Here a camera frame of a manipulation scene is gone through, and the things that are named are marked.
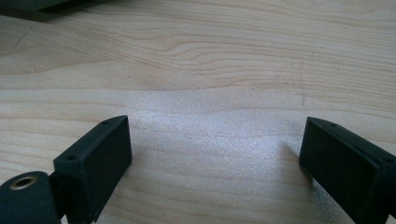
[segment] dark object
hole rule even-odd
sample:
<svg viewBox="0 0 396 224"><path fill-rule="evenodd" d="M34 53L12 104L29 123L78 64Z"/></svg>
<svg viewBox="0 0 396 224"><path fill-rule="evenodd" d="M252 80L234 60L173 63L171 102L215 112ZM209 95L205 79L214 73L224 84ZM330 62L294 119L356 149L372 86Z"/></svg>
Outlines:
<svg viewBox="0 0 396 224"><path fill-rule="evenodd" d="M55 172L15 176L0 188L0 223L92 223L132 162L128 117L107 119L54 161Z"/></svg>
<svg viewBox="0 0 396 224"><path fill-rule="evenodd" d="M349 130L308 118L300 165L356 223L395 217L396 157Z"/></svg>
<svg viewBox="0 0 396 224"><path fill-rule="evenodd" d="M51 7L69 0L0 0L0 7L11 7L28 11L36 11Z"/></svg>

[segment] wood grain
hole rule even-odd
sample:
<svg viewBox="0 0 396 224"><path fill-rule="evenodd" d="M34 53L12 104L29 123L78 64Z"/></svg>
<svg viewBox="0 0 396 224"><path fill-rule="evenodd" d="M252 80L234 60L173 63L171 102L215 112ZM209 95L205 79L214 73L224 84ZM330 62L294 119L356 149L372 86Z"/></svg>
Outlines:
<svg viewBox="0 0 396 224"><path fill-rule="evenodd" d="M99 223L352 223L299 168L306 117L396 154L394 0L1 11L1 182L129 116L134 162Z"/></svg>

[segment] screw hole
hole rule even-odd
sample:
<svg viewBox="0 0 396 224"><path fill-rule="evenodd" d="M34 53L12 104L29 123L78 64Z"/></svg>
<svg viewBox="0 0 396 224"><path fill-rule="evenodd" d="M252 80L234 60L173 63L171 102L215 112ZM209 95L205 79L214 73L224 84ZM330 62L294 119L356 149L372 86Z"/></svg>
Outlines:
<svg viewBox="0 0 396 224"><path fill-rule="evenodd" d="M34 175L28 175L18 179L9 187L13 190L26 189L27 187L33 185L36 181L37 177L35 177Z"/></svg>
<svg viewBox="0 0 396 224"><path fill-rule="evenodd" d="M390 158L382 158L382 160L387 162L387 163L394 163L394 160L390 159Z"/></svg>
<svg viewBox="0 0 396 224"><path fill-rule="evenodd" d="M73 160L75 160L76 158L77 158L76 155L71 155L71 156L68 156L66 159L67 159L68 161L73 161Z"/></svg>

